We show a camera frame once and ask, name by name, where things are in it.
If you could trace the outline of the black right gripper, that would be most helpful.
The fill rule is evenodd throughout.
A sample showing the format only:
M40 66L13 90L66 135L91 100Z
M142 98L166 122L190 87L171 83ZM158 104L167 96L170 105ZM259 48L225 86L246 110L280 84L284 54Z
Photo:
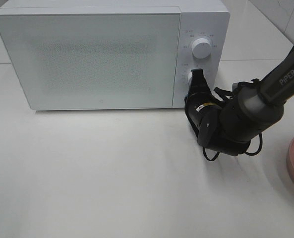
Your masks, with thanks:
M248 149L250 142L232 141L223 131L219 122L221 104L211 94L202 69L193 69L192 81L185 96L185 114L196 135L197 143L206 150L215 151L215 156L224 153L237 156Z

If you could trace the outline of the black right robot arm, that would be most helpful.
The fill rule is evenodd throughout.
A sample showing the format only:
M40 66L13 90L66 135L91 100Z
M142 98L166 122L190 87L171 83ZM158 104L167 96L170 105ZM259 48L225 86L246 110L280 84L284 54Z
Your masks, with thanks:
M285 102L294 95L294 46L262 80L235 83L231 91L214 88L218 99L203 70L191 73L184 109L197 143L217 154L247 154L252 139L282 118Z

